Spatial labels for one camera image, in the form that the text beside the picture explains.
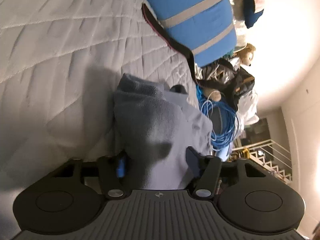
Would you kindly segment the grey-blue fleece pants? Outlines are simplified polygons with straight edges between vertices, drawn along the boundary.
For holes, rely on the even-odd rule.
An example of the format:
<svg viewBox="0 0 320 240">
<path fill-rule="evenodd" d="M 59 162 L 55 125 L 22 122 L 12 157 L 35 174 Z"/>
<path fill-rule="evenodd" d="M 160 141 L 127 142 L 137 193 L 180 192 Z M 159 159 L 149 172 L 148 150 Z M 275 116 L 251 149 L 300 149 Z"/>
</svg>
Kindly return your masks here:
<svg viewBox="0 0 320 240">
<path fill-rule="evenodd" d="M 116 128 L 131 166 L 129 189 L 184 189 L 199 173 L 197 158 L 210 154 L 212 122 L 187 94 L 124 74 L 114 93 Z"/>
</svg>

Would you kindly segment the white stair railing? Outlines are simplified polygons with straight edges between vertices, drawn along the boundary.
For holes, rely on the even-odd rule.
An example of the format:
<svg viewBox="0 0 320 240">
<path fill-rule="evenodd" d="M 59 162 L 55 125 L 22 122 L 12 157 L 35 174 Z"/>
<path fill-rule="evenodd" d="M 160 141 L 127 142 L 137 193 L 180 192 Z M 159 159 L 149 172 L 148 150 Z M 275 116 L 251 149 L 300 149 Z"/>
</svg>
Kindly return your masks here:
<svg viewBox="0 0 320 240">
<path fill-rule="evenodd" d="M 233 142 L 229 159 L 251 159 L 287 185 L 292 183 L 292 160 L 289 150 L 272 139 L 242 146 L 240 139 Z"/>
</svg>

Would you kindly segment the black bag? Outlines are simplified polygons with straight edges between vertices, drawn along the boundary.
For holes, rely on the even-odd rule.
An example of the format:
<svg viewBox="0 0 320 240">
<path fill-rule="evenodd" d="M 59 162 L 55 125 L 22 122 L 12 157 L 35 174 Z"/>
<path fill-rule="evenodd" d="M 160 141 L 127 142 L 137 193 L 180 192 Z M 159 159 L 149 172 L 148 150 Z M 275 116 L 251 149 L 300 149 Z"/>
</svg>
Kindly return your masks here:
<svg viewBox="0 0 320 240">
<path fill-rule="evenodd" d="M 203 67 L 202 75 L 204 76 L 205 70 L 212 71 L 216 67 L 222 67 L 222 70 L 229 70 L 231 78 L 226 82 L 219 81 L 214 77 L 210 77 L 209 80 L 203 78 L 198 81 L 198 84 L 203 89 L 218 90 L 225 97 L 229 107 L 237 111 L 240 98 L 253 89 L 255 78 L 242 67 L 238 70 L 234 70 L 232 64 L 223 58 Z"/>
</svg>

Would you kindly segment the brown plush toy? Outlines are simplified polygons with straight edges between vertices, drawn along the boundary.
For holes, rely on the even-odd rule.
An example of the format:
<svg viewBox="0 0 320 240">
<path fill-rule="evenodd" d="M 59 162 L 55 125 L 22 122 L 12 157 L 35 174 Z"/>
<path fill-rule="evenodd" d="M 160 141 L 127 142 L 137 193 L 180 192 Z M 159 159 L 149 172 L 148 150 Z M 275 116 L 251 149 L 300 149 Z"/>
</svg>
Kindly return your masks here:
<svg viewBox="0 0 320 240">
<path fill-rule="evenodd" d="M 234 56 L 237 56 L 240 59 L 241 64 L 246 65 L 246 66 L 251 66 L 255 51 L 256 51 L 255 46 L 248 43 L 245 46 L 245 48 L 234 53 Z"/>
</svg>

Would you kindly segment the grey quilted bedspread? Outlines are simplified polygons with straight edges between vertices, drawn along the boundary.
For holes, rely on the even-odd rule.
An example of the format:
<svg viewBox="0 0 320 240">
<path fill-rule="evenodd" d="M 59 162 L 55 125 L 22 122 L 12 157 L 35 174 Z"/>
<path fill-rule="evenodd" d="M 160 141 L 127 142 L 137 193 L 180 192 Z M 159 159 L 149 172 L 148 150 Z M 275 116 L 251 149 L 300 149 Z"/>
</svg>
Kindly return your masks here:
<svg viewBox="0 0 320 240">
<path fill-rule="evenodd" d="M 125 73 L 182 84 L 186 59 L 145 22 L 146 0 L 1 0 L 1 198 L 78 157 L 112 152 Z"/>
</svg>

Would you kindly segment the plain blue pillow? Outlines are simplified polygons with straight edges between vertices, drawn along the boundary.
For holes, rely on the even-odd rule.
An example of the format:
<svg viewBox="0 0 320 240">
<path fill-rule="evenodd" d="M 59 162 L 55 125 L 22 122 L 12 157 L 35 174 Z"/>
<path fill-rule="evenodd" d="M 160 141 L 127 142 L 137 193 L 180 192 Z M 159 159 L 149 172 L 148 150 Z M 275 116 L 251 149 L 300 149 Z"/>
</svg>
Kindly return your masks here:
<svg viewBox="0 0 320 240">
<path fill-rule="evenodd" d="M 253 27 L 263 12 L 264 10 L 261 12 L 255 12 L 254 0 L 244 0 L 243 13 L 247 29 Z"/>
</svg>

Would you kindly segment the blue pillow grey stripes right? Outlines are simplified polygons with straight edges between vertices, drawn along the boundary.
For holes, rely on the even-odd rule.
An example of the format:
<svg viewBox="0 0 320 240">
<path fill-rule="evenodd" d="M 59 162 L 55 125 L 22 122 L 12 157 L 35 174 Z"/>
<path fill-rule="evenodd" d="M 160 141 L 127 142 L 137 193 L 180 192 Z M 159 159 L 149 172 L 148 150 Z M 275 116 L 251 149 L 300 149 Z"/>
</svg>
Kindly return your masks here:
<svg viewBox="0 0 320 240">
<path fill-rule="evenodd" d="M 147 0 L 166 32 L 204 67 L 236 46 L 229 0 Z"/>
</svg>

